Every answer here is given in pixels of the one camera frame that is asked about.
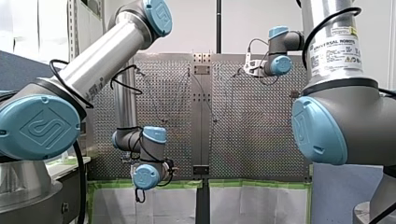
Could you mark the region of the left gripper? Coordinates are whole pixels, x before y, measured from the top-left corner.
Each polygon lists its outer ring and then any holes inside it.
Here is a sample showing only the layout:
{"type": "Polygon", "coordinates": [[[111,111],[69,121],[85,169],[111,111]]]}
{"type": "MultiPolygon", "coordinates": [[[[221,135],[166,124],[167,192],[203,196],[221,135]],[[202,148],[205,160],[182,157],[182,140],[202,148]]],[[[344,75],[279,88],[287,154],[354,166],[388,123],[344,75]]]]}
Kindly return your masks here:
{"type": "Polygon", "coordinates": [[[166,159],[163,164],[165,170],[165,180],[170,181],[173,178],[173,174],[175,171],[174,161],[171,159],[166,159]]]}

